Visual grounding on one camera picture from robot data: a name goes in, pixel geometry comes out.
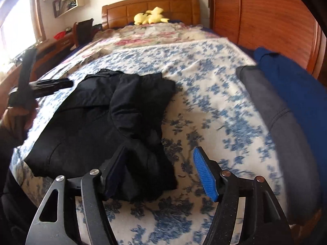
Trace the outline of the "person's left hand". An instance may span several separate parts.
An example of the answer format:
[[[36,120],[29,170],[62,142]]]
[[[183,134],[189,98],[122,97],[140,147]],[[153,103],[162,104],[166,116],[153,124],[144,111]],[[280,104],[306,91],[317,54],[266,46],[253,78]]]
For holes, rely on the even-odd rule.
[[[8,107],[1,119],[1,130],[8,136],[23,143],[27,138],[28,130],[32,128],[38,113],[38,102],[34,100],[30,109],[22,107]]]

